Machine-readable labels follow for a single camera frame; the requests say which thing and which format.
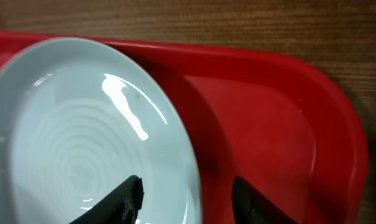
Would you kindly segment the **light blue plate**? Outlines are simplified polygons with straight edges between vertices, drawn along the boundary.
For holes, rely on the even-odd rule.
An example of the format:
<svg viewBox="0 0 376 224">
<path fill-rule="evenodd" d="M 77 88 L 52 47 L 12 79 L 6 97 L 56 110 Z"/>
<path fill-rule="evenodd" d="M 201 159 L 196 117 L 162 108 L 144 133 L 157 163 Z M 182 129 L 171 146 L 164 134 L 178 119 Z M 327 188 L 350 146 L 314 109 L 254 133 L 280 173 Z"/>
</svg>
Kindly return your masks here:
<svg viewBox="0 0 376 224">
<path fill-rule="evenodd" d="M 70 223 L 132 175 L 137 223 L 201 223 L 195 153 L 156 81 L 120 51 L 54 38 L 0 66 L 0 223 Z"/>
</svg>

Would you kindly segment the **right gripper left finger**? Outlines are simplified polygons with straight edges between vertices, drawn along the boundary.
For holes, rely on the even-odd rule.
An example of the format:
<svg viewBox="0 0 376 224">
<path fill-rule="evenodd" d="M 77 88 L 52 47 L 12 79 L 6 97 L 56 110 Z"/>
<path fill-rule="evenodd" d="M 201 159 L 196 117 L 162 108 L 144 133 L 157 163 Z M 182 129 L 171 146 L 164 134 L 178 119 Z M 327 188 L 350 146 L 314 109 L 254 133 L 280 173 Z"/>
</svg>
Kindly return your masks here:
<svg viewBox="0 0 376 224">
<path fill-rule="evenodd" d="M 143 199 L 142 179 L 132 175 L 70 224 L 134 224 Z"/>
</svg>

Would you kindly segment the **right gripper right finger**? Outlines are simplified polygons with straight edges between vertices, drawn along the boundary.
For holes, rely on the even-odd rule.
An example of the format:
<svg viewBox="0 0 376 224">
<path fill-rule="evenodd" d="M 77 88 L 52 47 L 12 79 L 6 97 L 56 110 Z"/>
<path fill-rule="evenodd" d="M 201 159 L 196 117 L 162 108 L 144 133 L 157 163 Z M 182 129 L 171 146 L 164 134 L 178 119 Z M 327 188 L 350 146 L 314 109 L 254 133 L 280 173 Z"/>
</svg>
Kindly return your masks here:
<svg viewBox="0 0 376 224">
<path fill-rule="evenodd" d="M 234 177 L 231 195 L 235 224 L 296 224 L 241 176 Z"/>
</svg>

